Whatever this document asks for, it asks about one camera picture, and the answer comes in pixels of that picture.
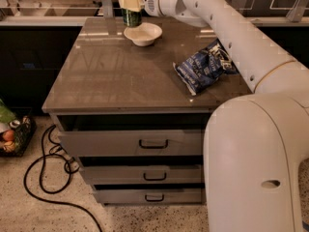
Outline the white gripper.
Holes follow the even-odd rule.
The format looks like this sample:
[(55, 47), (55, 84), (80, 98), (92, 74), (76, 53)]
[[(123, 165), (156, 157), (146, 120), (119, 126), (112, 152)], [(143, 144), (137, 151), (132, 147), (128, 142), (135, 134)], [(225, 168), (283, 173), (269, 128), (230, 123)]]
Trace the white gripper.
[(163, 16), (159, 0), (118, 0), (120, 7), (133, 12), (140, 12), (143, 8), (150, 16)]

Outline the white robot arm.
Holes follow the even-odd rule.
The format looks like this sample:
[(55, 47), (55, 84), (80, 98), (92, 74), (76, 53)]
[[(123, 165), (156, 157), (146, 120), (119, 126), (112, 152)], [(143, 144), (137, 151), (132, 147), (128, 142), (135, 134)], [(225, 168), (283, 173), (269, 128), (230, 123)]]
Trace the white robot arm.
[(224, 102), (204, 139), (210, 232), (304, 232), (298, 169), (309, 157), (309, 70), (225, 0), (119, 0), (208, 25), (251, 93)]

